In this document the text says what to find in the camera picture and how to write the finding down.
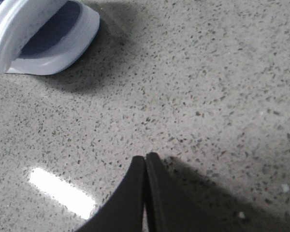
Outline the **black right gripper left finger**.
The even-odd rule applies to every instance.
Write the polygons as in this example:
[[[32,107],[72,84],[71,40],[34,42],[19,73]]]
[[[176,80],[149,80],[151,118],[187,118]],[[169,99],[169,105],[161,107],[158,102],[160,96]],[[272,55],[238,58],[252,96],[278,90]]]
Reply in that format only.
[[[140,232],[144,213],[145,159],[132,158],[121,183],[79,232]]]

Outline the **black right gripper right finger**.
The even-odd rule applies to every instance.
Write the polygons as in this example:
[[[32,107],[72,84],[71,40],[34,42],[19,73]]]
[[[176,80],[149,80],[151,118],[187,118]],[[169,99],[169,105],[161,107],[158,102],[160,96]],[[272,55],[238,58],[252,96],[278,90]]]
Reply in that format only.
[[[151,232],[195,232],[198,229],[193,201],[174,182],[157,153],[146,155],[149,199],[146,202]]]

